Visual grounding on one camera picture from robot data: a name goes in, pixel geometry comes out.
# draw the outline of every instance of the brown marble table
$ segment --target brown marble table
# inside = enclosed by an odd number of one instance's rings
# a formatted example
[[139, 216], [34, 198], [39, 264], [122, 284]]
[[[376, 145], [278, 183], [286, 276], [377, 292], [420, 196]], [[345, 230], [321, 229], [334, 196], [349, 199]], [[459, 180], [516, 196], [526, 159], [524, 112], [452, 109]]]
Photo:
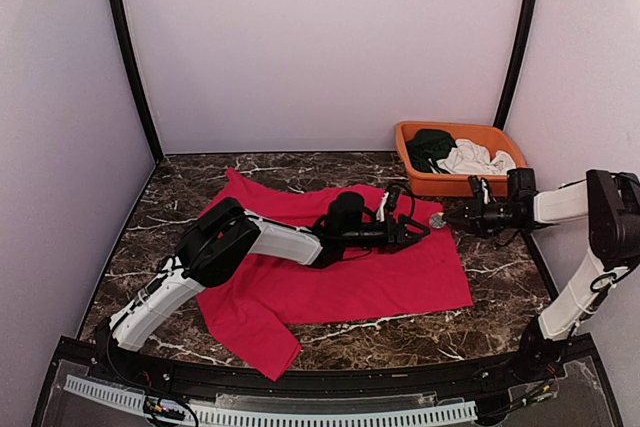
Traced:
[[[405, 180], [391, 152], [205, 154], [167, 157], [156, 169], [90, 306], [81, 339], [124, 306], [154, 275], [185, 224], [206, 207], [233, 167], [248, 178], [286, 192], [364, 183], [385, 187]], [[445, 204], [452, 200], [440, 199]], [[518, 237], [496, 250], [489, 240], [454, 232], [474, 306], [429, 315], [366, 322], [292, 325], [302, 345], [300, 370], [409, 367], [499, 354], [516, 349], [529, 318], [549, 296]], [[207, 331], [195, 299], [150, 337], [143, 353], [226, 366], [246, 366]]]

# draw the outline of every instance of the black cable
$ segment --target black cable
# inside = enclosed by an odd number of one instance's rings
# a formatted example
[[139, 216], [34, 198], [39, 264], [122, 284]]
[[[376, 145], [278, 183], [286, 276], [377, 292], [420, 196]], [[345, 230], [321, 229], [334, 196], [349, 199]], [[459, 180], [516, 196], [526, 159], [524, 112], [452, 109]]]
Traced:
[[501, 249], [503, 247], [507, 247], [508, 245], [511, 245], [511, 243], [516, 239], [516, 237], [520, 233], [522, 233], [522, 230], [518, 229], [505, 242], [499, 242], [498, 241], [498, 236], [500, 235], [500, 233], [496, 232], [496, 234], [493, 236], [493, 245], [498, 249]]
[[488, 193], [489, 203], [494, 203], [496, 201], [496, 198], [493, 196], [493, 191], [491, 190], [491, 184], [489, 184], [489, 181], [483, 177], [482, 179], [480, 179], [480, 184], [484, 188], [484, 191]]
[[634, 267], [630, 267], [629, 270], [627, 270], [624, 274], [622, 274], [620, 277], [616, 277], [611, 282], [613, 282], [614, 284], [622, 282], [629, 274], [632, 274], [633, 271], [636, 270], [636, 267], [637, 265]]
[[172, 261], [172, 268], [176, 265], [175, 256], [165, 255], [162, 259], [160, 259], [160, 262], [158, 262], [158, 265], [156, 266], [156, 272], [162, 272], [164, 270], [165, 264], [169, 262], [169, 260]]
[[416, 211], [416, 196], [413, 192], [411, 192], [411, 189], [409, 187], [407, 187], [405, 184], [401, 183], [401, 182], [389, 182], [387, 188], [391, 185], [395, 185], [396, 187], [400, 187], [402, 190], [405, 191], [405, 193], [407, 194], [407, 196], [411, 199], [411, 210], [409, 211], [409, 219], [413, 220], [413, 214]]
[[582, 182], [585, 182], [586, 180], [587, 179], [574, 180], [573, 182], [569, 182], [568, 184], [561, 185], [560, 187], [558, 187], [558, 190], [566, 189], [567, 187], [571, 187], [572, 185], [580, 184]]
[[109, 332], [109, 338], [107, 339], [107, 345], [106, 345], [106, 354], [107, 354], [107, 362], [109, 362], [109, 366], [111, 367], [111, 369], [113, 370], [113, 372], [116, 374], [116, 376], [118, 378], [120, 378], [120, 380], [122, 380], [125, 384], [131, 386], [131, 387], [136, 387], [138, 389], [141, 389], [145, 392], [145, 397], [148, 397], [149, 392], [153, 392], [155, 394], [157, 394], [159, 396], [159, 399], [163, 399], [166, 398], [168, 400], [171, 400], [173, 402], [175, 402], [176, 404], [178, 404], [180, 407], [182, 407], [183, 409], [185, 409], [187, 412], [189, 412], [189, 414], [191, 415], [191, 417], [193, 418], [193, 422], [194, 422], [194, 426], [195, 427], [199, 427], [200, 426], [200, 421], [198, 420], [198, 417], [196, 416], [196, 413], [193, 411], [193, 409], [189, 406], [189, 404], [187, 404], [185, 401], [179, 399], [178, 397], [175, 397], [167, 392], [163, 392], [162, 390], [159, 389], [155, 389], [153, 387], [150, 387], [148, 385], [143, 385], [143, 384], [139, 384], [137, 382], [133, 382], [132, 380], [127, 379], [124, 375], [122, 375], [120, 373], [120, 371], [118, 371], [118, 369], [116, 369], [116, 366], [114, 365], [113, 361], [111, 360], [111, 351], [110, 351], [110, 346], [111, 346], [111, 340], [112, 340], [112, 334], [113, 332], [115, 332], [115, 330], [118, 328], [118, 326], [124, 321], [124, 319], [127, 318], [127, 316], [129, 315], [129, 313], [125, 313], [122, 317], [120, 317], [116, 323], [113, 325], [113, 328], [110, 330]]
[[491, 412], [487, 412], [486, 414], [482, 414], [480, 417], [498, 417], [502, 415], [507, 415], [522, 407], [530, 405], [529, 401], [533, 400], [536, 396], [542, 394], [545, 387], [549, 385], [549, 382], [551, 380], [554, 380], [554, 379], [548, 378], [543, 380], [538, 385], [536, 385], [533, 390], [526, 392], [520, 397], [512, 400], [509, 404], [505, 405], [504, 407], [493, 410]]
[[[602, 292], [609, 290], [611, 288], [611, 286], [615, 283], [616, 277], [617, 275], [614, 272], [605, 272], [604, 274], [599, 275], [598, 277], [593, 279], [593, 281], [591, 282], [591, 285], [589, 285], [589, 289], [594, 294], [601, 294]], [[607, 279], [611, 279], [611, 283], [604, 284], [602, 287], [599, 287], [599, 288], [596, 287], [597, 283], [605, 281]]]
[[367, 250], [364, 254], [361, 255], [354, 255], [353, 257], [349, 257], [347, 259], [340, 259], [338, 262], [345, 262], [347, 260], [359, 260], [359, 259], [364, 259], [365, 257], [371, 255], [371, 253], [373, 252], [372, 249]]
[[[389, 232], [385, 233], [385, 234], [376, 234], [376, 235], [367, 235], [366, 239], [367, 240], [378, 240], [378, 239], [386, 239], [387, 237], [389, 237], [390, 235], [394, 235], [397, 234], [400, 229], [402, 228], [401, 225], [398, 225], [397, 227], [391, 229]], [[311, 232], [313, 235], [317, 235], [320, 240], [354, 240], [355, 237], [345, 237], [342, 235], [326, 235], [323, 234], [321, 232]]]

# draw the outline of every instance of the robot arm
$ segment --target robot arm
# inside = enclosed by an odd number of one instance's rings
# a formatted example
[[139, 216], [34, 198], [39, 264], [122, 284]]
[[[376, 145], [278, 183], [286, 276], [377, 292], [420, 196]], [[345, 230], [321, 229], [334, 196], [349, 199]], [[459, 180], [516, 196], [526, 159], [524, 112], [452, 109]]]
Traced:
[[484, 179], [469, 181], [474, 199], [432, 219], [432, 226], [449, 223], [489, 237], [505, 228], [530, 231], [585, 217], [589, 221], [582, 264], [525, 331], [521, 350], [523, 343], [525, 350], [540, 350], [547, 341], [567, 339], [640, 263], [640, 183], [633, 174], [590, 170], [585, 181], [538, 193], [533, 170], [514, 169], [508, 174], [507, 199], [501, 201], [493, 199]]
[[[397, 187], [387, 189], [376, 216], [365, 207], [362, 196], [343, 193], [312, 228], [266, 219], [226, 198], [183, 234], [175, 254], [155, 278], [98, 326], [96, 341], [99, 345], [115, 341], [122, 349], [140, 350], [176, 309], [205, 289], [227, 282], [250, 254], [322, 269], [340, 261], [350, 247], [390, 253], [409, 247], [427, 236], [429, 229], [411, 216], [394, 218], [399, 196]], [[371, 217], [370, 222], [363, 221], [365, 215]]]

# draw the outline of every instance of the orange plastic tub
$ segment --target orange plastic tub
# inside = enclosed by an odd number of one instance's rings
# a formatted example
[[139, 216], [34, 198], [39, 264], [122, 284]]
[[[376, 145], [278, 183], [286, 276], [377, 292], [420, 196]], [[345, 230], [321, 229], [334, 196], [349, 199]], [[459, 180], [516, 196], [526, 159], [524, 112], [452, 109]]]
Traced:
[[[396, 126], [396, 150], [404, 162], [409, 175], [409, 184], [415, 195], [430, 197], [471, 197], [468, 175], [460, 174], [426, 174], [411, 166], [406, 142], [412, 140], [420, 129], [438, 129], [449, 132], [454, 139], [469, 139], [485, 146], [491, 157], [496, 151], [507, 152], [517, 167], [527, 167], [524, 156], [518, 146], [500, 129], [485, 125], [471, 124], [439, 124], [435, 122], [400, 122]], [[482, 175], [491, 185], [496, 197], [507, 196], [506, 175]]]

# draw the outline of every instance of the white panel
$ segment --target white panel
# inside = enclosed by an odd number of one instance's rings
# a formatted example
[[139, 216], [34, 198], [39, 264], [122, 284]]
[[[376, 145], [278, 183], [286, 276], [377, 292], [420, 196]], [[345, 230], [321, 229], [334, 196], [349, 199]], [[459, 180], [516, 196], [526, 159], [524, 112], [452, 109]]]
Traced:
[[[590, 168], [640, 174], [640, 0], [538, 0], [507, 125], [543, 189]], [[580, 265], [586, 221], [537, 236], [560, 287]], [[638, 425], [640, 275], [589, 322], [626, 425]]]
[[490, 124], [521, 0], [126, 0], [165, 151], [391, 149]]
[[0, 425], [26, 426], [153, 160], [108, 0], [0, 6]]

